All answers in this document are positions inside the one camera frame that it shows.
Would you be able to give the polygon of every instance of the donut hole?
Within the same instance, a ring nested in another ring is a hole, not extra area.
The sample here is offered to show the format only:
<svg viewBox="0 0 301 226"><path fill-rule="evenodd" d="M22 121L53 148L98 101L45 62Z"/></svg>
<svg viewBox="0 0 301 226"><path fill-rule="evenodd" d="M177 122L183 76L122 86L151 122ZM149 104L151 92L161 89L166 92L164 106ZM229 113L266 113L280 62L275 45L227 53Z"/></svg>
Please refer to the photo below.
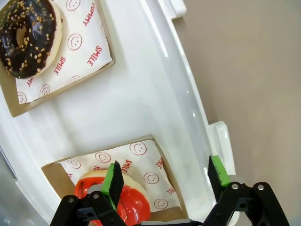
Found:
<svg viewBox="0 0 301 226"><path fill-rule="evenodd" d="M24 45L24 37L25 37L26 31L27 31L27 29L25 26L23 26L22 29L18 28L16 30L16 41L17 41L18 46Z"/></svg>

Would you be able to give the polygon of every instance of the floor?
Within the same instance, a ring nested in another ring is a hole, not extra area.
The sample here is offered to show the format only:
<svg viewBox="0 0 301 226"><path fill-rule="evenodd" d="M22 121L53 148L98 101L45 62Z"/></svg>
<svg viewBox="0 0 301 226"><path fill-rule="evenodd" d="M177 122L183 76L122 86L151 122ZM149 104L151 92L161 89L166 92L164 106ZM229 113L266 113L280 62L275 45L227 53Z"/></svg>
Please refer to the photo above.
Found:
<svg viewBox="0 0 301 226"><path fill-rule="evenodd" d="M209 122L228 125L237 174L301 225L301 1L184 1L174 24Z"/></svg>

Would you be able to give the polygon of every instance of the red icing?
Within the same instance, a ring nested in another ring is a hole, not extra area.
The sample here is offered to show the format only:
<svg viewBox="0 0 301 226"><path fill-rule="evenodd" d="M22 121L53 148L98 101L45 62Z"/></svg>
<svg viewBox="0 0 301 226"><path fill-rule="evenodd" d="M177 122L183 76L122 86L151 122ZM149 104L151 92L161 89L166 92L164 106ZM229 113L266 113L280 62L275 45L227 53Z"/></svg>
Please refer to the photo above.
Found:
<svg viewBox="0 0 301 226"><path fill-rule="evenodd" d="M104 177L84 178L79 180L75 186L74 194L80 199L87 195L89 188L93 185L102 184ZM144 195L130 186L123 186L117 213L128 226L136 225L149 219L151 215L150 205ZM102 226L99 220L94 224Z"/></svg>

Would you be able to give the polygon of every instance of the chocolate glaze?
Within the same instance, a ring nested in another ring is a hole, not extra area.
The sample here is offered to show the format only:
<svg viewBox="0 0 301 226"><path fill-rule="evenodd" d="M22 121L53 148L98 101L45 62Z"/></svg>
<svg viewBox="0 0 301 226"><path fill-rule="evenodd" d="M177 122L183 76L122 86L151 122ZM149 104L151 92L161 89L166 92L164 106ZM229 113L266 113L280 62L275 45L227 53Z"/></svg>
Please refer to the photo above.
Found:
<svg viewBox="0 0 301 226"><path fill-rule="evenodd" d="M1 18L0 58L9 74L26 79L46 66L55 37L55 12L49 0L11 0L9 10ZM16 31L24 25L24 43L19 46Z"/></svg>

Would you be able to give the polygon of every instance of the donut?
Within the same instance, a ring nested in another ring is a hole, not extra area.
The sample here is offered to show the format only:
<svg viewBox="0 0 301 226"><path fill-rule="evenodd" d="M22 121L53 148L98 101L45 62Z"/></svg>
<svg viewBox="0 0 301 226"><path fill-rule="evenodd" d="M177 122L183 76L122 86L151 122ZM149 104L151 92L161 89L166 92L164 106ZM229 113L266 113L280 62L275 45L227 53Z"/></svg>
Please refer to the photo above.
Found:
<svg viewBox="0 0 301 226"><path fill-rule="evenodd" d="M95 170L83 175L75 186L74 194L79 198L87 195L89 188L101 184L107 170ZM145 189L134 179L122 174L124 186L117 206L117 213L127 226L132 226L150 218L151 208ZM92 221L96 226L102 226L99 220Z"/></svg>
<svg viewBox="0 0 301 226"><path fill-rule="evenodd" d="M58 52L62 23L49 0L15 0L0 23L0 58L7 72L27 79L46 70Z"/></svg>

